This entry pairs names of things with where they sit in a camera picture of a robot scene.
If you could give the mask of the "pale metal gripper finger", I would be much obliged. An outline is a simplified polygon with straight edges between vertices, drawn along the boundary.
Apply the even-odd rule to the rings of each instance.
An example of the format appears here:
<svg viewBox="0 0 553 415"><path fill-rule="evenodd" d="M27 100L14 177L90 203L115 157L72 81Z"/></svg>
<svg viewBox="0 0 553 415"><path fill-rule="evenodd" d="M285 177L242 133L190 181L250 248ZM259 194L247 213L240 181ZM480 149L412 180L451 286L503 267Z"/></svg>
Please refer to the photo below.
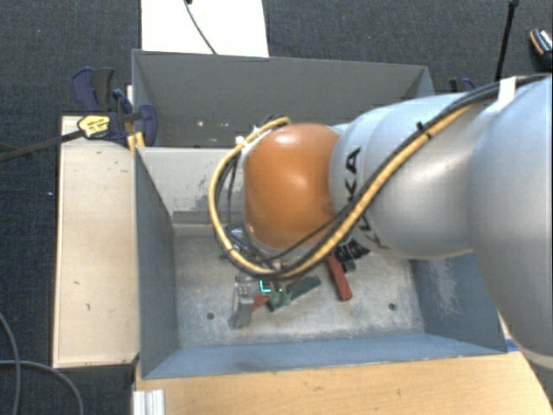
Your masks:
<svg viewBox="0 0 553 415"><path fill-rule="evenodd" d="M232 313L228 318L231 329L243 329L250 325L254 297L254 279L246 274L238 274L234 280Z"/></svg>

